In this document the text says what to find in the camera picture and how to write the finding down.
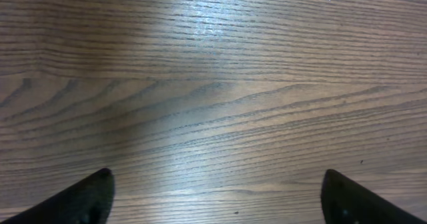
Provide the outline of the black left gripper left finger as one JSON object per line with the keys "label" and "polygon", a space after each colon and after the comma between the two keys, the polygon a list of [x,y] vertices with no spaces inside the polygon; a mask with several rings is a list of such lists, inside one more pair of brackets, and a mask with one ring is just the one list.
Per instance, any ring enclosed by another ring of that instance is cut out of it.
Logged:
{"label": "black left gripper left finger", "polygon": [[113,173],[102,168],[2,224],[106,224],[114,194]]}

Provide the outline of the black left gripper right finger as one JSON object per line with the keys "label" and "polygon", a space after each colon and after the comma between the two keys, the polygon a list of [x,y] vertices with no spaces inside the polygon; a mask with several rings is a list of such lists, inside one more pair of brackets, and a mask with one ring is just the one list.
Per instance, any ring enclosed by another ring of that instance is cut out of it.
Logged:
{"label": "black left gripper right finger", "polygon": [[325,172],[321,204],[326,224],[426,224],[340,172]]}

